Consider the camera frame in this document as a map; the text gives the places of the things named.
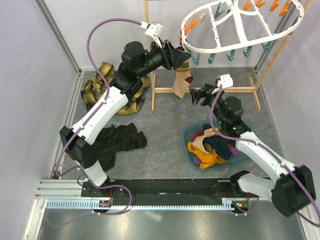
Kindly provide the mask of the maroon beige striped sock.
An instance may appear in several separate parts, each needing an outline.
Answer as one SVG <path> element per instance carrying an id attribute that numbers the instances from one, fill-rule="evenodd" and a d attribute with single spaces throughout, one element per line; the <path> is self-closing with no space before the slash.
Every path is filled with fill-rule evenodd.
<path id="1" fill-rule="evenodd" d="M 182 99 L 194 80 L 190 72 L 189 59 L 185 60 L 183 64 L 174 71 L 174 74 L 175 81 L 172 90 L 177 98 Z"/>
<path id="2" fill-rule="evenodd" d="M 203 141 L 205 138 L 212 137 L 212 136 L 218 136 L 219 132 L 216 132 L 215 130 L 217 130 L 217 129 L 216 128 L 215 129 L 208 128 L 205 130 L 201 130 L 201 131 L 195 133 L 194 135 L 192 135 L 191 136 L 192 146 L 195 148 L 198 148 L 200 151 L 202 151 L 204 153 L 208 153 L 204 148 Z"/>

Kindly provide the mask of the navy blue sock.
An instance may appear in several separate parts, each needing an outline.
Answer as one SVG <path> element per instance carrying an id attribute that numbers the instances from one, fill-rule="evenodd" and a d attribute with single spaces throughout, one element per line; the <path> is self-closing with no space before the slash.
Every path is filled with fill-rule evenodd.
<path id="1" fill-rule="evenodd" d="M 224 160 L 229 160 L 232 157 L 232 152 L 226 139 L 218 137 L 216 141 L 215 152 Z"/>
<path id="2" fill-rule="evenodd" d="M 210 124 L 204 124 L 202 128 L 203 128 L 204 133 L 216 134 L 219 131 L 218 128 L 212 127 Z"/>

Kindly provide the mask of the mustard yellow sock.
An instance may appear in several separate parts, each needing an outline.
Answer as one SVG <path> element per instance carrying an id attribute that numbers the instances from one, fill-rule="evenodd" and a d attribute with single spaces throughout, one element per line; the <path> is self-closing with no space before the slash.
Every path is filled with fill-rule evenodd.
<path id="1" fill-rule="evenodd" d="M 201 161 L 207 160 L 208 154 L 193 146 L 193 143 L 191 141 L 187 143 L 187 150 L 195 154 Z"/>
<path id="2" fill-rule="evenodd" d="M 200 169 L 207 169 L 216 164 L 225 164 L 227 162 L 216 153 L 215 149 L 212 149 L 209 153 L 199 150 L 197 156 L 201 160 L 201 163 L 199 164 Z"/>

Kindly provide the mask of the maroon purple striped sock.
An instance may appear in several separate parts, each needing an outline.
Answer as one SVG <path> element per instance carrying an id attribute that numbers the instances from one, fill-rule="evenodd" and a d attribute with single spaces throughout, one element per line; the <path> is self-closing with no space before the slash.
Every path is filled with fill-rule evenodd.
<path id="1" fill-rule="evenodd" d="M 202 163 L 202 160 L 201 160 L 197 155 L 195 155 L 195 157 L 194 157 L 194 159 L 193 159 L 193 162 L 194 162 L 195 164 L 200 165 L 200 164 Z"/>
<path id="2" fill-rule="evenodd" d="M 232 146 L 231 144 L 228 144 L 229 149 L 231 151 L 231 153 L 236 157 L 238 156 L 241 152 L 234 146 Z"/>

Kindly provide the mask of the white oval clip hanger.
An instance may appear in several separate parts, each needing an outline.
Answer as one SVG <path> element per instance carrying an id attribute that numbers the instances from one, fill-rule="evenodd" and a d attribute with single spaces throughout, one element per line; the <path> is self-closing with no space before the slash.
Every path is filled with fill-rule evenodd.
<path id="1" fill-rule="evenodd" d="M 269 25 L 264 19 L 263 14 L 260 12 L 258 4 L 255 1 L 248 0 L 245 3 L 245 7 L 240 8 L 237 0 L 216 0 L 199 6 L 183 19 L 179 37 L 180 42 L 189 53 L 197 54 L 197 57 L 192 57 L 195 65 L 199 64 L 201 54 L 209 55 L 208 63 L 212 64 L 215 59 L 215 55 L 219 53 L 226 53 L 227 59 L 229 61 L 233 61 L 235 52 L 238 49 L 242 49 L 243 55 L 247 58 L 251 55 L 252 47 L 255 45 L 261 45 L 263 51 L 268 52 L 274 41 L 291 35 L 302 23 L 302 20 L 305 16 L 305 9 L 298 0 L 287 0 L 280 10 L 279 16 L 283 17 L 285 14 L 287 14 L 290 7 L 294 7 L 294 9 L 298 11 L 297 17 L 287 29 L 275 33 L 271 31 Z M 210 48 L 192 46 L 190 41 L 188 41 L 188 34 L 202 20 L 204 20 L 206 16 L 209 16 L 209 22 L 211 24 L 211 31 L 213 32 L 215 46 Z M 242 19 L 243 16 L 256 17 L 266 36 L 257 37 L 252 40 L 248 39 L 245 33 Z M 229 45 L 223 45 L 218 31 L 218 26 L 225 23 L 229 19 L 233 19 L 235 34 L 238 42 Z"/>

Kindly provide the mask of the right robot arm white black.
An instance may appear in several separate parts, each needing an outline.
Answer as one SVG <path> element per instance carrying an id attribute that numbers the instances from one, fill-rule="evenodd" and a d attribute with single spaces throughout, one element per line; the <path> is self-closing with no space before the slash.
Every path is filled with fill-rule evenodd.
<path id="1" fill-rule="evenodd" d="M 299 213 L 308 205 L 320 212 L 316 204 L 316 191 L 311 170 L 305 165 L 296 166 L 275 153 L 264 144 L 242 119 L 244 110 L 237 97 L 223 98 L 221 86 L 205 84 L 200 89 L 190 88 L 191 101 L 209 106 L 209 117 L 220 124 L 219 134 L 230 141 L 240 152 L 246 154 L 267 174 L 257 177 L 247 171 L 236 175 L 229 184 L 229 191 L 235 197 L 251 193 L 267 201 L 284 216 Z"/>

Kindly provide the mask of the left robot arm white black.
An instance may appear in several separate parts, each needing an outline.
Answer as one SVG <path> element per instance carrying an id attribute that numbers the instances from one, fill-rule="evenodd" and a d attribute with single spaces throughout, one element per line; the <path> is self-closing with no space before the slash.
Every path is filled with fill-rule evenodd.
<path id="1" fill-rule="evenodd" d="M 138 41 L 129 42 L 121 54 L 121 64 L 108 89 L 92 109 L 72 127 L 63 126 L 59 132 L 63 150 L 82 168 L 91 181 L 92 191 L 99 197 L 110 191 L 108 175 L 103 170 L 98 151 L 93 144 L 107 122 L 125 106 L 143 86 L 142 78 L 164 67 L 176 70 L 191 54 L 175 48 L 170 41 L 151 43 L 146 50 Z"/>

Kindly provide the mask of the beige maroon white-striped sock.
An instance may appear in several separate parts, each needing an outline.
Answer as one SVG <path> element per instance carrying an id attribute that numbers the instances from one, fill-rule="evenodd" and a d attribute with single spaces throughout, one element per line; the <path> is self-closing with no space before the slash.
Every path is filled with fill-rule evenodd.
<path id="1" fill-rule="evenodd" d="M 179 36 L 178 36 L 178 39 L 179 39 L 179 44 L 178 44 L 178 47 L 177 49 L 180 50 L 180 51 L 186 51 L 186 49 L 184 48 L 183 46 L 183 38 L 182 38 L 182 31 L 180 30 L 179 32 Z"/>

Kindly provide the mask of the yellow plaid shirt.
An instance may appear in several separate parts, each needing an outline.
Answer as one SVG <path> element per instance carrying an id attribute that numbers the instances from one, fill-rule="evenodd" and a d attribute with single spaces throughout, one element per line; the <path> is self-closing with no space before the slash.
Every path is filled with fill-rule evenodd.
<path id="1" fill-rule="evenodd" d="M 116 74 L 113 64 L 102 62 L 99 66 L 100 72 L 109 83 Z M 134 95 L 134 97 L 116 113 L 118 115 L 131 115 L 137 113 L 146 100 L 146 91 L 150 88 L 151 81 L 147 76 L 142 79 L 142 87 Z M 89 111 L 98 102 L 106 91 L 106 85 L 102 77 L 96 72 L 94 77 L 88 80 L 81 88 L 80 95 L 83 99 L 86 110 Z"/>

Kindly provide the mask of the black garment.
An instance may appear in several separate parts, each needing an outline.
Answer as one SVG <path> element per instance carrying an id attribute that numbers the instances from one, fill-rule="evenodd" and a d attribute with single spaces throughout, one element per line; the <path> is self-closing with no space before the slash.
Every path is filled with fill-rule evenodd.
<path id="1" fill-rule="evenodd" d="M 98 161 L 106 172 L 115 167 L 116 153 L 141 149 L 147 146 L 147 138 L 138 132 L 133 123 L 103 128 L 93 143 L 98 152 Z"/>

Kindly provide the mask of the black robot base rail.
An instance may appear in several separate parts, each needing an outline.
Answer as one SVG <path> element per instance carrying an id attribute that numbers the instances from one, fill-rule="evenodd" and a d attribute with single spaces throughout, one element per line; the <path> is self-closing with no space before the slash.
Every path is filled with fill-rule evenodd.
<path id="1" fill-rule="evenodd" d="M 247 194 L 227 178 L 176 178 L 176 179 L 115 179 L 108 189 L 96 189 L 84 182 L 82 197 L 112 197 L 113 204 L 127 205 L 217 205 L 223 198 L 246 199 Z"/>

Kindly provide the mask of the aluminium corner post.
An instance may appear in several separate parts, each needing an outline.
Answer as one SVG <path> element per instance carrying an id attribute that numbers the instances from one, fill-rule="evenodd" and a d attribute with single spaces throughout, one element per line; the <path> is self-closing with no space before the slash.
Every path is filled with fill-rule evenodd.
<path id="1" fill-rule="evenodd" d="M 75 72 L 80 75 L 82 73 L 82 70 L 80 66 L 78 65 L 74 55 L 71 52 L 71 49 L 69 48 L 61 30 L 58 27 L 58 24 L 56 23 L 52 13 L 49 10 L 49 7 L 45 3 L 44 0 L 35 0 L 34 1 L 39 8 L 42 16 L 44 17 L 45 21 L 47 22 L 49 28 L 51 29 L 53 35 L 55 36 L 57 42 L 59 43 L 60 47 L 62 48 L 63 52 L 67 56 L 72 68 L 75 70 Z"/>

